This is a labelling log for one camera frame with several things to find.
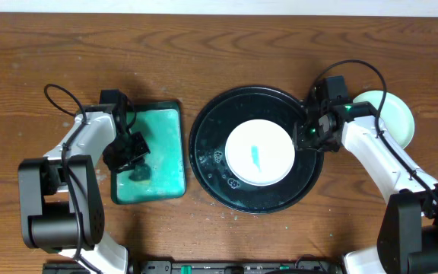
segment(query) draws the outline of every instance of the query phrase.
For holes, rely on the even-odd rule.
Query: robotic arm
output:
[[[78,238],[83,242],[78,262],[92,272],[132,273],[129,253],[104,232],[104,210],[94,167],[100,156],[110,170],[133,168],[149,153],[140,132],[130,132],[126,123],[128,99],[121,92],[102,91],[100,104],[84,107],[86,125],[68,147],[67,165],[75,177],[63,176],[62,149],[83,123],[83,114],[64,139],[42,158],[25,159],[18,168],[21,227],[24,243],[48,253],[73,257]],[[76,200],[46,202],[45,197],[68,192],[71,183]],[[78,204],[81,231],[73,203]]]
[[[307,106],[307,123],[295,126],[295,148],[336,152],[343,145],[388,204],[377,246],[347,254],[347,273],[438,272],[438,205],[379,138],[376,109],[370,103],[353,104],[341,76],[317,83]],[[381,119],[379,128],[395,153],[438,195],[438,181],[415,164]],[[422,228],[421,216],[434,219],[433,225]]]

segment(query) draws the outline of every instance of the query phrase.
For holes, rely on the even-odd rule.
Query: wooden table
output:
[[[72,119],[43,96],[47,83],[95,104],[104,88],[134,102],[177,100],[183,135],[219,93],[266,84],[297,98],[327,65],[364,59],[411,108],[416,134],[406,148],[438,179],[438,19],[237,17],[133,14],[0,14],[0,272],[38,273],[61,260],[23,244],[17,166],[43,155]],[[336,68],[351,95],[380,88],[360,65]],[[75,109],[66,97],[57,101]],[[183,198],[115,205],[101,162],[106,230],[140,260],[295,260],[332,257],[376,243],[385,203],[344,149],[325,155],[304,199],[270,215],[232,211],[212,199],[187,163]]]

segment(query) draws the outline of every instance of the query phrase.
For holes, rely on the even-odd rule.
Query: round black tray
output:
[[[273,88],[235,88],[209,102],[198,114],[189,139],[189,160],[202,187],[222,204],[248,213],[286,209],[312,189],[322,169],[323,153],[296,151],[290,173],[271,186],[253,186],[227,166],[224,147],[229,134],[251,119],[277,123],[291,134],[294,123],[306,119],[303,105]]]

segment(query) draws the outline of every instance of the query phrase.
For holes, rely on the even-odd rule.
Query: green tray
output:
[[[151,153],[134,170],[111,173],[112,200],[124,205],[183,196],[186,177],[179,105],[160,102],[136,105],[135,109],[131,131],[141,132]],[[128,112],[128,122],[133,115]]]

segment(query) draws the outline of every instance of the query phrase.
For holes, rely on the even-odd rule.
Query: white wall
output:
[[[0,0],[0,11],[438,17],[438,0]]]

